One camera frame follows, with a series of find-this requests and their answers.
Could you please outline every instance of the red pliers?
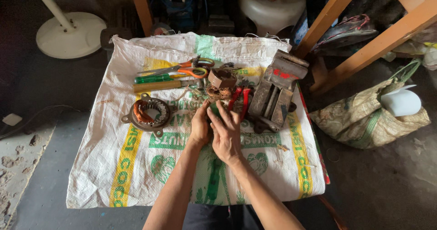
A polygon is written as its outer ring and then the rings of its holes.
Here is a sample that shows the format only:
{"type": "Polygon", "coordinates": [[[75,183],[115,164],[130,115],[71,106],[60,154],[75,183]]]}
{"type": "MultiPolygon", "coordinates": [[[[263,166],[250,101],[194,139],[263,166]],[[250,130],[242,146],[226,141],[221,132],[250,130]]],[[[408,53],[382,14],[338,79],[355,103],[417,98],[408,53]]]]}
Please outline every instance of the red pliers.
{"type": "Polygon", "coordinates": [[[245,88],[244,86],[237,86],[234,94],[232,95],[232,99],[229,101],[228,110],[232,110],[232,108],[234,107],[235,100],[237,100],[240,93],[243,92],[243,110],[241,110],[240,121],[243,121],[244,115],[246,114],[247,106],[249,104],[250,91],[251,89],[248,87],[245,88]]]}

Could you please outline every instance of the finger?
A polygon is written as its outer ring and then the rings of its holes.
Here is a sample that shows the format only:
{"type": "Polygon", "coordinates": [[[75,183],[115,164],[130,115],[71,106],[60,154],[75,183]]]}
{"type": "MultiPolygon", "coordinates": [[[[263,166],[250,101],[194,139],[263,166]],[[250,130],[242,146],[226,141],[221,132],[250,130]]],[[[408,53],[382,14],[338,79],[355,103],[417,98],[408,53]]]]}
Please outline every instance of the finger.
{"type": "Polygon", "coordinates": [[[203,101],[202,106],[197,109],[196,114],[194,116],[205,116],[206,115],[206,109],[209,107],[211,103],[208,100],[203,101]]]}
{"type": "Polygon", "coordinates": [[[233,112],[232,110],[230,111],[230,114],[232,116],[232,119],[233,119],[235,125],[239,125],[240,124],[240,115],[238,115],[237,113],[233,112]]]}
{"type": "Polygon", "coordinates": [[[216,127],[214,126],[214,123],[211,122],[211,128],[212,132],[214,133],[214,139],[212,140],[212,145],[219,145],[220,144],[220,134],[217,131],[216,127]]]}
{"type": "Polygon", "coordinates": [[[217,109],[220,112],[221,118],[225,122],[227,127],[233,127],[233,123],[231,120],[231,117],[229,116],[229,113],[225,110],[220,100],[217,100],[216,102],[217,109]]]}
{"type": "Polygon", "coordinates": [[[217,132],[219,134],[224,134],[226,132],[226,127],[223,125],[220,118],[212,112],[211,108],[208,108],[206,112],[209,116],[209,119],[211,119],[212,123],[214,124],[217,132]]]}

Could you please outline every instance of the screwdriver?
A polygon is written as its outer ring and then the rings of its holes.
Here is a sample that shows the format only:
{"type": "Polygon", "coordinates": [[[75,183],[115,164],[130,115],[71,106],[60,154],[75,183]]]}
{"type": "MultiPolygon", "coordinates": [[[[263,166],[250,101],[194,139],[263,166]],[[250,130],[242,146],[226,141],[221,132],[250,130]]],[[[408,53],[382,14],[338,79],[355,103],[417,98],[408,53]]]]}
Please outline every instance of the screwdriver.
{"type": "Polygon", "coordinates": [[[170,76],[169,74],[162,74],[159,76],[139,76],[139,77],[135,77],[135,84],[172,81],[173,78],[186,77],[186,76],[190,76],[190,75],[180,74],[180,75],[170,76]]]}

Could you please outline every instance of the green heart logo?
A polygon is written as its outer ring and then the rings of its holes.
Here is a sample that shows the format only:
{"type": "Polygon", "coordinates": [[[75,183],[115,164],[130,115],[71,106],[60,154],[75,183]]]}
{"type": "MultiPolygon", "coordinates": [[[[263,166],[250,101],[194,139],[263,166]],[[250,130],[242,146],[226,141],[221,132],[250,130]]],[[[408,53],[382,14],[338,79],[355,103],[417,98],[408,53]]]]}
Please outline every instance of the green heart logo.
{"type": "Polygon", "coordinates": [[[165,184],[175,165],[176,163],[171,156],[164,158],[163,155],[156,155],[152,159],[150,167],[152,169],[153,176],[165,184]]]}
{"type": "Polygon", "coordinates": [[[260,152],[256,156],[254,154],[249,154],[247,156],[247,160],[249,162],[249,165],[258,175],[264,174],[264,172],[267,170],[269,160],[265,153],[260,152]]]}

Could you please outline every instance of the wooden handle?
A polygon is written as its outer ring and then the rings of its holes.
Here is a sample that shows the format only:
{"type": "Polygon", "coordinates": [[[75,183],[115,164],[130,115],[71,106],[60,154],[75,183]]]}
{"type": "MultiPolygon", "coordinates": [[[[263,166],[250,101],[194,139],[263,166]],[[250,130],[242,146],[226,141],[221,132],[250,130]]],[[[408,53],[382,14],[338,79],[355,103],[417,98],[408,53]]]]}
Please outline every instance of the wooden handle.
{"type": "Polygon", "coordinates": [[[148,91],[153,91],[153,90],[179,88],[181,86],[182,86],[182,84],[179,80],[163,81],[163,82],[133,84],[132,90],[134,91],[134,93],[143,93],[143,92],[148,92],[148,91]]]}

